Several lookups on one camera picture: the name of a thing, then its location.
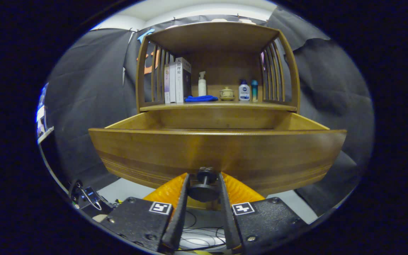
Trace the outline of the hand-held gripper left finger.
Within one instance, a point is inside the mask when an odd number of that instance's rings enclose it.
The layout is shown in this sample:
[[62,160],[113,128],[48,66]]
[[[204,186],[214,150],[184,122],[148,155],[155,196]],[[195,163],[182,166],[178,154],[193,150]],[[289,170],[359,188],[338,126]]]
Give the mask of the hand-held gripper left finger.
[[129,197],[100,224],[130,245],[151,252],[173,253],[179,248],[186,219],[189,184],[190,175],[183,173],[146,199]]

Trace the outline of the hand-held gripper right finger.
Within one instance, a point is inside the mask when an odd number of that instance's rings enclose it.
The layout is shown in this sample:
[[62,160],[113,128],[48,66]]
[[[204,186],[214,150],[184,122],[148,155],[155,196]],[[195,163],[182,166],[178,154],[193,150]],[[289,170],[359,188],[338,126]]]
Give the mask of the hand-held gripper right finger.
[[282,199],[272,197],[233,203],[228,174],[219,173],[220,201],[226,247],[234,254],[264,254],[308,231]]

